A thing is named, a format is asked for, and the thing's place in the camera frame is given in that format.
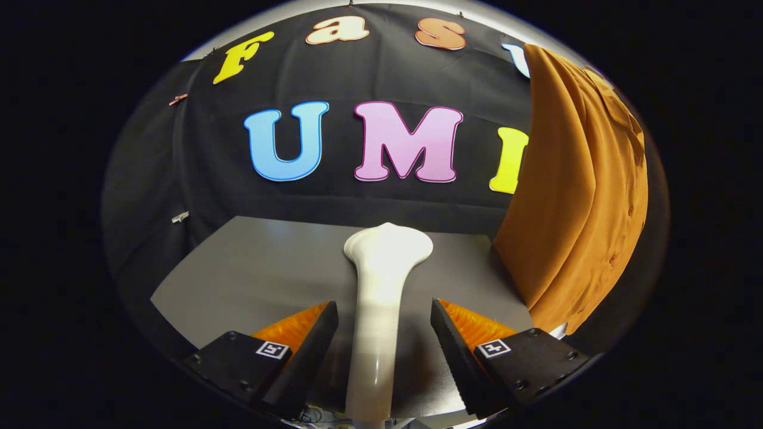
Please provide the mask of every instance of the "screw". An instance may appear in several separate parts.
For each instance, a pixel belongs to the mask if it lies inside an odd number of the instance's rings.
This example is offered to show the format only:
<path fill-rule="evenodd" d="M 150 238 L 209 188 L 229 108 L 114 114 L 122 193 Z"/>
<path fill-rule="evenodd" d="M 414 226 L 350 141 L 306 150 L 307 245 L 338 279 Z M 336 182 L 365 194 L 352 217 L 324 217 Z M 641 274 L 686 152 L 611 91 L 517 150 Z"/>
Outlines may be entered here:
<path fill-rule="evenodd" d="M 241 390 L 247 393 L 252 391 L 252 385 L 250 385 L 246 380 L 241 380 L 239 382 L 239 387 L 241 388 Z"/>

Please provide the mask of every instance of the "pink letter m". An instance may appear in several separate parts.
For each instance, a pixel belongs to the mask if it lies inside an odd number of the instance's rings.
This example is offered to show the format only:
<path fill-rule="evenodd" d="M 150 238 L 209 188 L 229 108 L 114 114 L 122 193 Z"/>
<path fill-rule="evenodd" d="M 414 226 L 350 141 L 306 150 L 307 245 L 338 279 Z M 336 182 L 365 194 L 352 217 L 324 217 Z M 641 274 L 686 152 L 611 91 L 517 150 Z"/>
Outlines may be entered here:
<path fill-rule="evenodd" d="M 363 164 L 355 169 L 355 177 L 368 182 L 384 180 L 389 169 L 382 165 L 386 149 L 395 172 L 405 179 L 419 155 L 424 161 L 416 177 L 424 182 L 452 182 L 453 143 L 456 127 L 464 120 L 460 111 L 445 107 L 431 108 L 413 133 L 408 132 L 400 113 L 392 103 L 366 102 L 355 107 L 363 118 Z"/>

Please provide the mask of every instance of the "orange shirt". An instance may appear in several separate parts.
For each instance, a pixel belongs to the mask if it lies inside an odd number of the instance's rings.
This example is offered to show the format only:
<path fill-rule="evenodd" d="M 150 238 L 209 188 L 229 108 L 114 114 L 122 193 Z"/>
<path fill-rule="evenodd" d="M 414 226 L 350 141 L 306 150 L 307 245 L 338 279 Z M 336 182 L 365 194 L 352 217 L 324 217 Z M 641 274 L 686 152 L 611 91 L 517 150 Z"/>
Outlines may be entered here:
<path fill-rule="evenodd" d="M 532 120 L 493 245 L 530 310 L 572 334 L 623 273 L 646 219 L 644 135 L 594 72 L 524 46 Z"/>

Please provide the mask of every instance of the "letter u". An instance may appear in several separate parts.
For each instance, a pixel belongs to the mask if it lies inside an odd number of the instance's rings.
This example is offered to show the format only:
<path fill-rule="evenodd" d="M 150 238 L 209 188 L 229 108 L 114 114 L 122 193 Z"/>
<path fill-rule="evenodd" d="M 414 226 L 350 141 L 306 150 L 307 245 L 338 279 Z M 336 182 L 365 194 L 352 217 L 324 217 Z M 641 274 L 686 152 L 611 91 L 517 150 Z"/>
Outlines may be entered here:
<path fill-rule="evenodd" d="M 275 152 L 275 123 L 281 112 L 265 110 L 247 117 L 243 126 L 249 130 L 254 170 L 275 182 L 298 180 L 312 173 L 320 163 L 320 119 L 328 110 L 327 102 L 306 102 L 291 109 L 291 115 L 299 119 L 301 152 L 289 161 L 278 158 Z"/>

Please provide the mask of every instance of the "white handle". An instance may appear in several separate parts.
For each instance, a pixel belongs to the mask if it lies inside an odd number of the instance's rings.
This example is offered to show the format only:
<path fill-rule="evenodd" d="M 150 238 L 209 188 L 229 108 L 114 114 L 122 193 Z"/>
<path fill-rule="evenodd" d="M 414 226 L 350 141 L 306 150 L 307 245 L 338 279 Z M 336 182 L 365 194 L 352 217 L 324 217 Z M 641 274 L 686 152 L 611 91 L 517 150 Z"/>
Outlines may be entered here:
<path fill-rule="evenodd" d="M 352 235 L 344 254 L 358 271 L 358 304 L 345 414 L 356 427 L 384 427 L 392 405 L 403 284 L 432 253 L 423 232 L 386 223 Z"/>

